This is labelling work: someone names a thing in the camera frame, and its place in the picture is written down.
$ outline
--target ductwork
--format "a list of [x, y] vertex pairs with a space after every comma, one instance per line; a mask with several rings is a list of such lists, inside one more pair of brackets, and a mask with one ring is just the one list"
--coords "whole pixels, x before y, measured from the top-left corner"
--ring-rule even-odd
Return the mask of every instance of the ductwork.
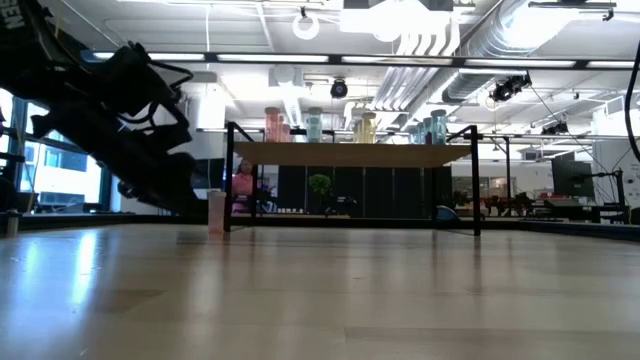
[[[572, 9], [529, 8], [531, 0], [505, 0], [459, 51], [461, 57], [527, 57], [553, 38], [576, 14]], [[461, 103], [493, 79], [440, 69], [427, 90], [413, 101], [414, 116], [427, 101]]]

